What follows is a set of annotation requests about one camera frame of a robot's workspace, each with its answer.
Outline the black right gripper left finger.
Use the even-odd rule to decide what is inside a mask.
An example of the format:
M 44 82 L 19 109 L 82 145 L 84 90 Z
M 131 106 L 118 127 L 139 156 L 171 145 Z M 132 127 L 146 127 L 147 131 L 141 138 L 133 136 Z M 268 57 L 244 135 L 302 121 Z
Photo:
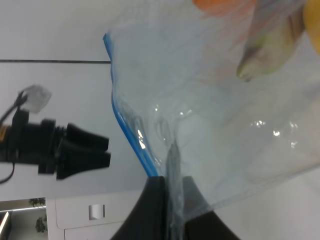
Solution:
M 113 240 L 164 240 L 166 232 L 166 184 L 163 176 L 152 176 Z

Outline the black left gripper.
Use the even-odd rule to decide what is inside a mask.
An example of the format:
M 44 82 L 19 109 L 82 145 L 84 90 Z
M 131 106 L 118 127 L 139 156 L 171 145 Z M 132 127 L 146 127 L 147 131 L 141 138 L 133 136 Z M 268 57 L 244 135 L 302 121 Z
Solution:
M 63 145 L 57 150 L 66 133 L 74 145 Z M 18 109 L 12 119 L 9 134 L 9 159 L 15 164 L 37 165 L 39 174 L 54 174 L 64 180 L 86 171 L 110 166 L 111 154 L 107 152 L 109 138 L 100 136 L 69 123 L 56 126 L 56 121 L 44 119 L 29 122 L 29 112 Z

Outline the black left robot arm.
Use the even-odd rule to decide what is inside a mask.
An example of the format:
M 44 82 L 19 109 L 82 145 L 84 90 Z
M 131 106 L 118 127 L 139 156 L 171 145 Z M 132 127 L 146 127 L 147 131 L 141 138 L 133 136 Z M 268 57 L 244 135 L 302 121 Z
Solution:
M 64 180 L 86 171 L 110 166 L 109 139 L 55 120 L 29 121 L 29 112 L 17 110 L 11 125 L 0 128 L 0 160 L 4 163 L 36 165 L 40 175 Z

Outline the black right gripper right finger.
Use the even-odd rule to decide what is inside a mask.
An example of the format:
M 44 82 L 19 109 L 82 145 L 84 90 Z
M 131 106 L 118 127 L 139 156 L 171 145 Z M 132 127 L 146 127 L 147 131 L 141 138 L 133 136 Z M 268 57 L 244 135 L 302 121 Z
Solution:
M 183 178 L 183 194 L 185 240 L 238 239 L 211 209 L 191 176 Z

